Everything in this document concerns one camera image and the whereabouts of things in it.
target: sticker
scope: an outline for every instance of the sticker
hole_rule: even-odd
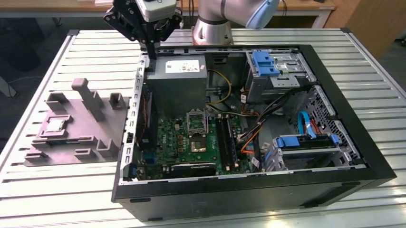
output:
[[[255,157],[252,157],[251,162],[252,162],[252,165],[253,165],[256,168],[259,168],[259,161],[257,161],[257,159],[256,159]]]
[[[277,66],[277,69],[287,69],[285,64],[277,64],[276,66]]]
[[[199,72],[199,60],[173,60],[167,61],[164,66],[165,73],[191,73]]]
[[[240,102],[247,103],[247,96],[244,94],[240,95]]]
[[[268,148],[269,144],[264,142],[264,144],[261,145],[261,149],[265,150]]]

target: wooden desk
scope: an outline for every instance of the wooden desk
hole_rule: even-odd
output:
[[[188,11],[188,0],[183,1],[183,10]],[[317,16],[312,28],[321,28],[328,15],[335,10],[331,0],[317,3],[312,0],[285,0],[288,16]],[[195,0],[193,11],[199,1]],[[44,18],[44,17],[100,17],[109,7],[94,7],[93,2],[76,0],[0,0],[0,18]],[[283,14],[280,1],[276,16]]]

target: yellow wire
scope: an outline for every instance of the yellow wire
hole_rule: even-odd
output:
[[[225,101],[227,98],[231,96],[231,82],[229,82],[229,80],[227,79],[227,77],[225,77],[220,72],[217,72],[216,70],[207,70],[207,71],[212,71],[212,72],[215,72],[217,75],[220,75],[220,76],[223,77],[223,79],[225,80],[227,84],[228,84],[228,93],[227,93],[227,96],[225,96],[221,100],[219,100],[219,101],[213,101],[213,102],[208,102],[208,103],[207,103],[208,105],[213,105],[213,104],[217,104],[217,103],[221,103],[223,101]]]

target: green circuit board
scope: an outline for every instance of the green circuit board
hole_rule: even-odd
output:
[[[192,126],[201,126],[201,119],[191,118]],[[237,117],[229,118],[232,134],[241,133],[240,120]],[[216,175],[236,174],[249,172],[248,160],[239,160],[239,166],[229,171],[223,170],[220,161],[220,152],[217,148],[215,118],[207,120],[207,135],[187,134],[187,119],[160,118],[157,124],[157,149],[155,155],[155,164],[169,166],[181,163],[215,163]]]

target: black cable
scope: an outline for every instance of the black cable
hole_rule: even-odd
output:
[[[195,0],[191,0],[191,25],[189,27],[192,27],[193,25],[193,17],[195,17]]]
[[[223,94],[223,91],[220,91],[219,94],[217,94],[217,99],[219,100],[223,100],[223,98],[221,98],[223,95],[221,94]],[[232,109],[231,109],[229,105],[227,104],[225,100],[221,101],[220,103],[225,106],[225,108],[228,109],[228,111],[232,112]]]
[[[285,1],[284,0],[281,0],[281,2],[283,2],[283,13],[281,13],[281,16],[283,16],[283,14],[285,16],[287,15],[287,5],[285,5]]]
[[[220,110],[219,108],[213,107],[211,104],[208,104],[207,106],[211,107],[213,110],[216,110],[219,113],[249,117],[249,115],[244,115],[244,114],[239,114],[239,113],[235,113],[235,112],[227,112],[224,110]]]
[[[191,28],[191,14],[192,14],[192,12],[191,12],[191,0],[189,0],[188,8],[189,8],[189,28]]]
[[[300,88],[291,89],[280,97],[277,97],[276,100],[268,104],[268,106],[260,113],[260,115],[255,121],[255,126],[252,127],[252,129],[247,133],[241,134],[241,137],[247,137],[251,133],[253,133],[257,130],[257,128],[260,128],[261,124],[267,120],[267,117],[273,113],[273,111],[276,111],[277,109],[280,109],[283,107],[283,105],[285,104],[288,97],[291,95],[293,95],[297,92],[308,90],[311,87],[312,87],[312,85],[304,85]]]
[[[259,149],[259,136],[256,135],[252,138],[252,146],[253,146],[253,157],[259,161],[259,167],[257,167],[257,172],[261,170],[261,159],[260,159],[260,149]]]

